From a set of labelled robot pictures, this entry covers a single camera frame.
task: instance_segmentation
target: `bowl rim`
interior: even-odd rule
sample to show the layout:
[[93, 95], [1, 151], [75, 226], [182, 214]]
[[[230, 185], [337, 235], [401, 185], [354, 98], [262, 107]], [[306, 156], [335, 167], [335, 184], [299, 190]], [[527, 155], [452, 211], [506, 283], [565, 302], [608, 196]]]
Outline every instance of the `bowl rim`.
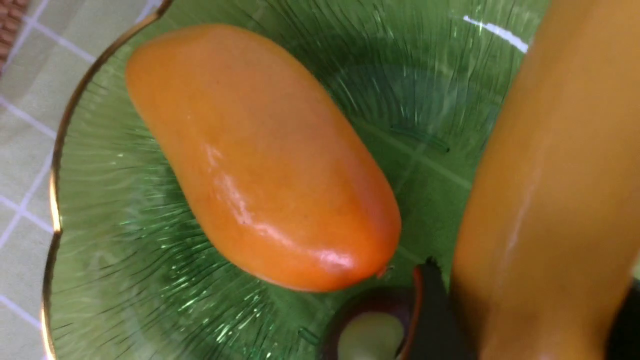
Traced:
[[62, 222], [60, 219], [60, 206], [58, 204], [58, 180], [62, 150], [64, 148], [65, 138], [67, 137], [67, 129], [71, 123], [71, 118], [76, 110], [76, 106], [94, 75], [96, 75], [107, 60], [109, 60], [110, 57], [133, 36], [159, 20], [166, 13], [172, 3], [173, 0], [162, 0], [154, 12], [125, 31], [102, 52], [76, 86], [76, 89], [67, 103], [65, 112], [62, 115], [58, 132], [56, 134], [56, 141], [53, 147], [53, 157], [51, 160], [51, 169], [49, 171], [49, 202], [51, 205], [51, 217], [53, 222], [53, 237], [47, 253], [47, 262], [45, 265], [44, 279], [42, 283], [42, 301], [40, 303], [40, 330], [44, 341], [45, 356], [48, 360], [57, 360], [53, 337], [51, 334], [51, 283], [53, 281], [53, 270], [56, 265], [56, 258], [63, 233]]

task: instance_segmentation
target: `green glass bowl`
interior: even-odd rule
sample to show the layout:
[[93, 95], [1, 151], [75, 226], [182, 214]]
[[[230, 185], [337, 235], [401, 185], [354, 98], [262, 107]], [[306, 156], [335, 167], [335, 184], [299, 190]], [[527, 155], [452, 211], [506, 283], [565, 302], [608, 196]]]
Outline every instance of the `green glass bowl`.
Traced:
[[[448, 282], [471, 180], [540, 23], [539, 0], [168, 1], [92, 67], [56, 145], [56, 235], [44, 288], [51, 357], [314, 359], [351, 296], [409, 285], [428, 256]], [[390, 270], [337, 293], [264, 283], [196, 223], [134, 111], [124, 67], [140, 44], [202, 23], [242, 26], [307, 66], [392, 185], [403, 218]]]

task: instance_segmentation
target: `tile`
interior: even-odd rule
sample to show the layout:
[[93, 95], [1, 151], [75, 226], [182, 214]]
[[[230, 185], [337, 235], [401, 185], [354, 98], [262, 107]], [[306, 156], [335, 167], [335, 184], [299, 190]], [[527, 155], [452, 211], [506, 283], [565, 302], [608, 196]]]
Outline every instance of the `tile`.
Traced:
[[27, 211], [51, 225], [51, 206], [49, 202], [49, 177], [46, 177], [27, 204]]
[[27, 8], [27, 16], [33, 17], [40, 4], [42, 4], [42, 1], [43, 0], [30, 0], [29, 7]]
[[57, 130], [69, 98], [89, 65], [34, 30], [5, 68], [0, 94], [34, 119]]
[[51, 1], [39, 23], [99, 56], [138, 18], [147, 0]]
[[52, 148], [52, 138], [0, 107], [0, 194], [20, 204]]
[[22, 218], [0, 249], [0, 294], [38, 318], [51, 234]]
[[0, 234], [6, 229], [11, 219], [15, 215], [13, 209], [7, 208], [4, 204], [0, 204]]
[[40, 360], [40, 331], [0, 302], [0, 352], [3, 359]]
[[445, 278], [451, 271], [458, 227], [469, 190], [422, 162], [397, 194], [403, 219], [399, 249], [407, 261], [434, 256]]

